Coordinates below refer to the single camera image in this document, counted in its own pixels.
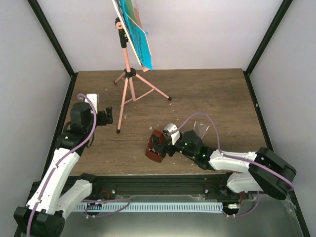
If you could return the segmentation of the red-brown wooden metronome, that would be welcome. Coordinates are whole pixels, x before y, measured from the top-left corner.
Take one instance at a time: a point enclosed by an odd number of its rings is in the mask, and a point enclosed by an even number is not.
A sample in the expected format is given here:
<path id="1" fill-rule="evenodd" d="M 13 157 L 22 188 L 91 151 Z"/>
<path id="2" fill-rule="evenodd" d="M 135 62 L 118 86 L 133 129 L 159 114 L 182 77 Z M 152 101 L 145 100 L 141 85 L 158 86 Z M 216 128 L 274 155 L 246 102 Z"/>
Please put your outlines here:
<path id="1" fill-rule="evenodd" d="M 166 156 L 166 138 L 163 132 L 154 130 L 146 147 L 145 156 L 150 160 L 162 163 Z"/>

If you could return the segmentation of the clear plastic metronome cover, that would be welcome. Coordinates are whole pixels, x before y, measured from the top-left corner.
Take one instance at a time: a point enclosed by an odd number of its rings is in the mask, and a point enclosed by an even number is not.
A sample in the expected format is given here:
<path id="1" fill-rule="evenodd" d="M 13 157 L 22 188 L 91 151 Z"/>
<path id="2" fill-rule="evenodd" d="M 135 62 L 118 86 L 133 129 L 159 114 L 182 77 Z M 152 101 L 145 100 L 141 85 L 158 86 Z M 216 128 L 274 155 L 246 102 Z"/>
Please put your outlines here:
<path id="1" fill-rule="evenodd" d="M 204 123 L 195 121 L 193 130 L 195 131 L 198 137 L 203 139 L 209 127 L 210 127 L 209 124 L 204 124 Z"/>

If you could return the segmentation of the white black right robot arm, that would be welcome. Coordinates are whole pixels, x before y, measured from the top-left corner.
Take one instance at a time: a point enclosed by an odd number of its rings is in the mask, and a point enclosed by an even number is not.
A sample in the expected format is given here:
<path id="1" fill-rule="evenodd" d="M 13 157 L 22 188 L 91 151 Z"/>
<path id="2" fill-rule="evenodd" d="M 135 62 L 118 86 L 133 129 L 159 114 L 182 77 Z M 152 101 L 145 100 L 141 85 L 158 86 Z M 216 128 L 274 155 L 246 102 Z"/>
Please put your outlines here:
<path id="1" fill-rule="evenodd" d="M 226 170 L 219 192 L 230 199 L 236 193 L 264 192 L 269 196 L 284 200 L 296 176 L 296 169 L 268 148 L 256 152 L 221 152 L 209 147 L 194 130 L 170 134 L 167 130 L 154 130 L 145 155 L 152 161 L 161 163 L 165 156 L 181 153 L 203 170 Z"/>

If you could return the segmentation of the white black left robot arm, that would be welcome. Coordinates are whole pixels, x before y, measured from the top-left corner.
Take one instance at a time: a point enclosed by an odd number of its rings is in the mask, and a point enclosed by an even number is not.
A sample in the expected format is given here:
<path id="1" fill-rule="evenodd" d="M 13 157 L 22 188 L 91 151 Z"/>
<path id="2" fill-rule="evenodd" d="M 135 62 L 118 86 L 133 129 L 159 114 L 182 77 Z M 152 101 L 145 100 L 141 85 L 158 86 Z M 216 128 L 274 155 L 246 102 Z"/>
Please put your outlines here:
<path id="1" fill-rule="evenodd" d="M 64 194 L 70 172 L 85 148 L 91 146 L 97 126 L 113 123 L 112 107 L 97 111 L 88 101 L 72 106 L 70 121 L 57 139 L 51 164 L 37 190 L 24 207 L 17 207 L 13 217 L 28 237 L 58 237 L 65 221 L 86 197 L 96 199 L 101 187 L 96 176 L 83 174 Z"/>

